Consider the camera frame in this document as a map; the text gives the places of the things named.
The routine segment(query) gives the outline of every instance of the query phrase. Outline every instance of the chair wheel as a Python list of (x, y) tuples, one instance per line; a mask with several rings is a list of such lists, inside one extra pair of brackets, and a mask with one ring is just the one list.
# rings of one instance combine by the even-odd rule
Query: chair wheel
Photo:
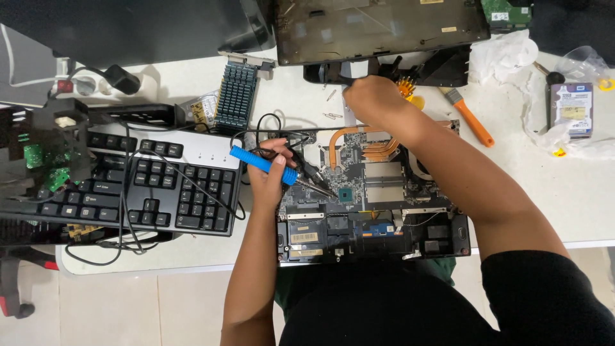
[(21, 304), (19, 313), (15, 315), (16, 319), (26, 318), (34, 313), (34, 304)]

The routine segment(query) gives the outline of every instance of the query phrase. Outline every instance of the keyboard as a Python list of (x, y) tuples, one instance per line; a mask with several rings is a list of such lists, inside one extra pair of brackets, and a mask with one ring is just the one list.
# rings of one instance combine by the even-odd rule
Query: keyboard
[[(142, 124), (131, 127), (160, 129)], [(2, 199), (0, 217), (118, 227), (125, 149), (134, 152), (145, 148), (160, 154), (170, 164), (154, 155), (135, 155), (129, 167), (124, 227), (130, 219), (136, 230), (231, 236), (234, 217), (173, 169), (235, 211), (241, 164), (229, 155), (229, 137), (131, 129), (130, 138), (126, 138), (125, 133), (119, 124), (91, 127), (88, 147), (96, 157), (91, 179), (56, 193), (47, 203)], [(239, 139), (233, 144), (242, 145)], [(37, 199), (51, 197), (51, 191), (42, 190)]]

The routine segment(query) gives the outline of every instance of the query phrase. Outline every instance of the green circuit board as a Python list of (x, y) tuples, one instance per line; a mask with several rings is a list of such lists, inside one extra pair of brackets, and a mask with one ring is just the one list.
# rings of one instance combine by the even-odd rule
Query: green circuit board
[(482, 4), (492, 31), (523, 30), (532, 21), (532, 7), (513, 7), (507, 0), (482, 0)]

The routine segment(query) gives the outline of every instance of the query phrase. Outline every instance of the white desk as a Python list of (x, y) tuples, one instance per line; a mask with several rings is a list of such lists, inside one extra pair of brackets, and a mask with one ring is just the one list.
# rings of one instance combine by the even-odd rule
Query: white desk
[[(253, 55), (276, 58), (274, 50)], [(538, 62), (547, 68), (552, 68), (556, 60), (556, 57), (542, 53), (538, 58)], [(201, 58), (137, 66), (129, 68), (129, 71), (145, 70), (156, 76), (161, 86), (159, 101), (173, 104), (219, 88), (226, 62), (224, 57)], [(493, 81), (485, 86), (469, 84), (460, 88), (467, 106), (495, 139), (495, 146), (490, 149), (483, 147), (463, 120), (461, 137), (491, 158), (525, 189), (555, 227), (566, 247), (615, 245), (611, 209), (615, 196), (615, 160), (591, 161), (549, 156), (534, 146), (523, 132), (521, 93), (512, 86), (497, 85)], [(326, 102), (334, 88), (337, 93)], [(595, 93), (595, 139), (615, 136), (615, 94), (612, 93)], [(436, 88), (419, 87), (416, 95), (425, 97), (424, 111), (434, 119), (462, 119)], [(279, 67), (274, 70), (272, 80), (259, 82), (251, 125), (255, 127), (263, 114), (276, 111), (282, 115), (285, 129), (341, 127), (344, 126), (344, 119), (332, 120), (322, 116), (322, 113), (343, 114), (341, 97), (339, 86), (327, 86), (322, 91), (322, 85), (304, 81), (300, 66)], [(544, 101), (542, 92), (536, 98)], [(536, 107), (535, 111), (545, 112), (544, 109)], [(277, 127), (275, 119), (263, 122), (266, 128)], [(249, 215), (252, 208), (250, 187), (241, 186), (240, 200)], [(230, 270), (246, 224), (247, 221), (237, 221), (230, 238), (182, 235), (159, 244), (145, 255), (123, 253), (118, 261), (106, 267), (78, 262), (64, 253), (63, 246), (57, 247), (56, 257), (60, 268), (74, 275)], [(472, 251), (476, 253), (476, 237), (474, 228), (471, 229)], [(74, 247), (71, 250), (80, 257), (96, 262), (106, 262), (116, 254), (115, 250), (98, 246)]]

